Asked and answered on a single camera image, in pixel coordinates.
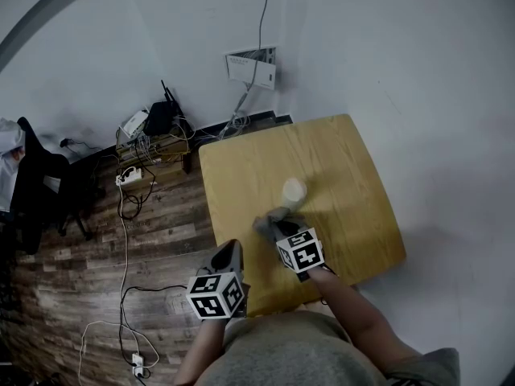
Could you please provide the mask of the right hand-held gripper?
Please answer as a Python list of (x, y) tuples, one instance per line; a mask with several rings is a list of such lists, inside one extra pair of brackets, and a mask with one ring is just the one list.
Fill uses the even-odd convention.
[(323, 246), (316, 230), (300, 220), (281, 220), (277, 228), (275, 244), (282, 263), (301, 282), (306, 281), (310, 278), (309, 269), (324, 265)]

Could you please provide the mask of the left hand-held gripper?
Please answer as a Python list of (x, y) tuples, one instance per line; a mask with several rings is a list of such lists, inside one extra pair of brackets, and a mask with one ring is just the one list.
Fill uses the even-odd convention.
[(239, 240), (214, 249), (187, 286), (186, 298), (200, 320), (244, 318), (249, 286)]

